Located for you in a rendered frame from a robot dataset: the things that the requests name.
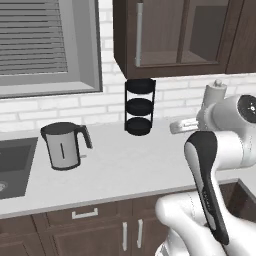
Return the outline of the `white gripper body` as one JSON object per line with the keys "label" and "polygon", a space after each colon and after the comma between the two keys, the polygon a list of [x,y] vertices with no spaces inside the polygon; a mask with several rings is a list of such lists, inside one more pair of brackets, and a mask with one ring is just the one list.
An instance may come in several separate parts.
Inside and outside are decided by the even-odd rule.
{"label": "white gripper body", "polygon": [[195,118],[182,119],[170,124],[172,134],[186,133],[198,130],[198,121]]}

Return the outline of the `dark wood corner base cupboard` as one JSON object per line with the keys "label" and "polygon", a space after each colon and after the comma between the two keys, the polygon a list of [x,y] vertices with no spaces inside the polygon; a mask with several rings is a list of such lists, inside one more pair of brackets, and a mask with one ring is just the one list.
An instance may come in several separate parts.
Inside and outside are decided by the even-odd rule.
{"label": "dark wood corner base cupboard", "polygon": [[221,182],[220,190],[229,212],[256,223],[256,196],[240,180]]}

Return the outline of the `dark wood base cupboard door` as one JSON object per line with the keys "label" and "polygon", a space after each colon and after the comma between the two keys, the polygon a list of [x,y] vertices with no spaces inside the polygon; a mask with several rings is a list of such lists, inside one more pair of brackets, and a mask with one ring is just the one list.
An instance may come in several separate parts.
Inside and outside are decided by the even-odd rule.
{"label": "dark wood base cupboard door", "polygon": [[0,256],[46,256],[31,216],[0,219]]}
{"label": "dark wood base cupboard door", "polygon": [[[164,242],[168,228],[160,223],[155,214],[155,204],[160,195],[136,198],[133,200],[132,217],[132,256],[155,256],[158,247]],[[143,219],[142,246],[137,248],[138,220]]]}
{"label": "dark wood base cupboard door", "polygon": [[130,234],[112,220],[51,229],[40,234],[46,256],[131,256]]}

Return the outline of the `dark wood drawer front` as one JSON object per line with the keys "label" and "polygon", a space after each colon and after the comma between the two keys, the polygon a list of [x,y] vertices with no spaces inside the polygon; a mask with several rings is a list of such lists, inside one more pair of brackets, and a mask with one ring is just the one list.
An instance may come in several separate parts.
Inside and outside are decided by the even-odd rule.
{"label": "dark wood drawer front", "polygon": [[[98,216],[74,220],[71,217],[72,211],[76,211],[77,214],[86,213],[91,212],[95,207],[98,208]],[[131,215],[132,201],[122,200],[33,214],[32,217],[39,230],[46,230],[54,227],[74,225],[75,223],[109,220],[115,217],[127,217]]]}

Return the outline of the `window with grey blinds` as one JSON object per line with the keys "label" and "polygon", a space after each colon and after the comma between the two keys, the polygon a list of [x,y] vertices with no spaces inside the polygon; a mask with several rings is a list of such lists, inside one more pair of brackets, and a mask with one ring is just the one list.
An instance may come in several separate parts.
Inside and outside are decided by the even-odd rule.
{"label": "window with grey blinds", "polygon": [[0,99],[101,90],[98,0],[0,0]]}

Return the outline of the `dark grey sink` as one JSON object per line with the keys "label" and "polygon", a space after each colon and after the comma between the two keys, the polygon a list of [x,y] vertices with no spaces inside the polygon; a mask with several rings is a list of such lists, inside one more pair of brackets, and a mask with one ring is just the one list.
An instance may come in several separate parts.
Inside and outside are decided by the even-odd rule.
{"label": "dark grey sink", "polygon": [[25,195],[37,141],[37,137],[0,141],[0,200]]}

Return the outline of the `dark wood wall cupboard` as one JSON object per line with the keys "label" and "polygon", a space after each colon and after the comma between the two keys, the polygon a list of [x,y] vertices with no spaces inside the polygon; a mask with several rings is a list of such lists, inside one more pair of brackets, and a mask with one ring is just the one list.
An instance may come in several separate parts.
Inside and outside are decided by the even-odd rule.
{"label": "dark wood wall cupboard", "polygon": [[256,0],[230,0],[217,58],[185,66],[135,66],[137,0],[112,0],[114,58],[127,79],[256,73]]}

